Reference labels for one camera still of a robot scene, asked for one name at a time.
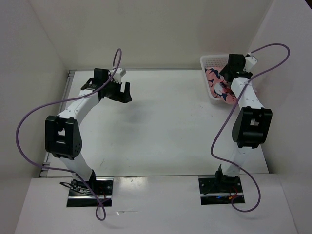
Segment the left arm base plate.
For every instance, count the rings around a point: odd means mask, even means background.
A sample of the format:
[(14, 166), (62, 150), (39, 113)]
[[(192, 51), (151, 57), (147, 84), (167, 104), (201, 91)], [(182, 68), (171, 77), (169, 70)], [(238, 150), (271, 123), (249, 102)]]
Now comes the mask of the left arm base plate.
[[(104, 207), (112, 206), (113, 183), (112, 177), (97, 177), (93, 187), (94, 193)], [(82, 182), (72, 180), (70, 183), (60, 182), (60, 185), (69, 189), (67, 207), (96, 207), (98, 205), (96, 198)]]

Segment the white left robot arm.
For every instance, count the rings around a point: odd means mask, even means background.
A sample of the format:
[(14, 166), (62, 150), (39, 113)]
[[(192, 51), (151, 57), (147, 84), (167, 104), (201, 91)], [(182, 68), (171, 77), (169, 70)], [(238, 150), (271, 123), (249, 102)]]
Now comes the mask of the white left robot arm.
[(128, 103), (132, 101), (130, 83), (125, 83), (121, 91), (121, 79), (126, 70), (94, 69), (93, 77), (81, 87), (76, 98), (57, 116), (45, 120), (45, 149), (55, 158), (60, 159), (73, 176), (73, 184), (87, 195), (97, 190), (96, 175), (82, 156), (82, 138), (79, 126), (99, 102), (104, 98)]

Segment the pink shark print shorts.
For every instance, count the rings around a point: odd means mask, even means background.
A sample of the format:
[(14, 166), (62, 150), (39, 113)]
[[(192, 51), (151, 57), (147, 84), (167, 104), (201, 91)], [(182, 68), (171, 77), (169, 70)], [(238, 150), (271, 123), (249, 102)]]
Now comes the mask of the pink shark print shorts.
[(230, 89), (229, 83), (220, 74), (221, 70), (220, 67), (205, 68), (208, 90), (214, 100), (233, 105), (236, 102), (236, 97)]

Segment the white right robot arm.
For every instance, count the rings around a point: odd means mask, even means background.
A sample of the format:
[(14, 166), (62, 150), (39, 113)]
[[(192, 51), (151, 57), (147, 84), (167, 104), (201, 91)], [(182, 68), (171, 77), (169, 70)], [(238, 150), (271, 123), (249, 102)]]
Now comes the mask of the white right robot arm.
[(273, 113), (258, 100), (250, 82), (251, 68), (256, 63), (257, 59), (251, 55), (229, 54), (228, 63), (220, 72), (230, 83), (240, 108), (232, 129), (235, 145), (230, 161), (233, 163), (221, 164), (215, 173), (214, 186), (220, 193), (234, 191), (239, 183), (240, 167), (268, 135)]

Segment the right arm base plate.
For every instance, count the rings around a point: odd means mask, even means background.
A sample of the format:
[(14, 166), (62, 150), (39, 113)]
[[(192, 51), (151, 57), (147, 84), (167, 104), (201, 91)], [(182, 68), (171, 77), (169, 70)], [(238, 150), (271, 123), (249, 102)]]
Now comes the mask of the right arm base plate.
[(240, 178), (235, 182), (221, 183), (217, 182), (214, 175), (199, 176), (199, 192), (201, 205), (223, 205), (245, 203), (243, 189)]

